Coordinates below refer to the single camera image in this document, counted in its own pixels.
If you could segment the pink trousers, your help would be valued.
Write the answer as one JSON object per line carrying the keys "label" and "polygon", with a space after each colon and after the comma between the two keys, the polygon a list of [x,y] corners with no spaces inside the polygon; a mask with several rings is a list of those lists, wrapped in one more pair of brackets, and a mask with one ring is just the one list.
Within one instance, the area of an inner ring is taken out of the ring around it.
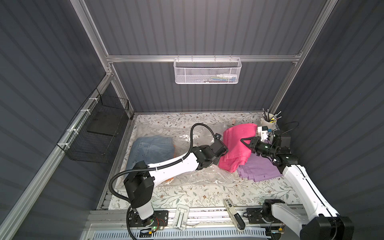
{"label": "pink trousers", "polygon": [[257,130],[256,124],[241,124],[224,131],[223,143],[228,147],[228,152],[220,158],[218,165],[220,169],[234,173],[239,166],[247,162],[252,151],[241,142],[241,139],[255,137]]}

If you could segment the purple trousers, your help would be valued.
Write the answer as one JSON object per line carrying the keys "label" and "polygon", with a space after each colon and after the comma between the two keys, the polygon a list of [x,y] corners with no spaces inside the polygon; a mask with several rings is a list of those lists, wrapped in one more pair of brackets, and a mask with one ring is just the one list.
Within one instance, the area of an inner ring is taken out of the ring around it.
{"label": "purple trousers", "polygon": [[276,166],[267,158],[251,154],[244,165],[237,168],[239,176],[254,182],[266,181],[282,176]]}

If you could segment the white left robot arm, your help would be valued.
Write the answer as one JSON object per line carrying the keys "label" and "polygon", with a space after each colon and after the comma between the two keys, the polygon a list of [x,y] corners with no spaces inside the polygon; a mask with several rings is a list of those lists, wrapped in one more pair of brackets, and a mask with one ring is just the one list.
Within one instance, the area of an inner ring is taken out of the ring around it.
{"label": "white left robot arm", "polygon": [[211,145],[192,147],[178,158],[149,165],[143,161],[137,163],[135,171],[128,173],[124,180],[128,202],[141,221],[148,225],[155,215],[151,198],[157,185],[178,175],[217,165],[228,150],[221,140],[216,139]]}

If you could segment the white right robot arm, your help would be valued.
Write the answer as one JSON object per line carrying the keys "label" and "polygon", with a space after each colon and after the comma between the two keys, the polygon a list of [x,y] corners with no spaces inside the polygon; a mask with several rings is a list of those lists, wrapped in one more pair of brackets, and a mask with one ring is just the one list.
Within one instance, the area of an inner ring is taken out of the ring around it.
{"label": "white right robot arm", "polygon": [[307,213],[302,216],[284,201],[267,199],[261,209],[264,222],[280,221],[301,240],[351,240],[354,224],[349,217],[341,216],[321,194],[311,180],[305,167],[298,164],[292,154],[284,154],[281,138],[274,136],[272,144],[264,143],[261,137],[243,138],[241,142],[253,154],[264,157],[276,166],[298,195]]}

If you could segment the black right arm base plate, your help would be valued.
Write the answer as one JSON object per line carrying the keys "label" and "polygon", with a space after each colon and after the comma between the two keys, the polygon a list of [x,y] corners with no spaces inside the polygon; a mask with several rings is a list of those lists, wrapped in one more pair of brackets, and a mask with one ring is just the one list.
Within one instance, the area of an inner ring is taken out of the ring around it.
{"label": "black right arm base plate", "polygon": [[270,224],[267,213],[263,208],[246,208],[243,217],[249,221],[249,224]]}

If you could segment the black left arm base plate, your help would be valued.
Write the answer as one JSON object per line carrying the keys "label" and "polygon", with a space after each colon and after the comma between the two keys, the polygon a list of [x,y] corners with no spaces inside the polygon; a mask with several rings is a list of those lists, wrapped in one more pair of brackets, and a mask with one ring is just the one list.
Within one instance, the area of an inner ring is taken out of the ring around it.
{"label": "black left arm base plate", "polygon": [[147,219],[142,220],[137,211],[131,210],[127,216],[127,224],[130,228],[166,227],[168,225],[169,211],[155,210]]}

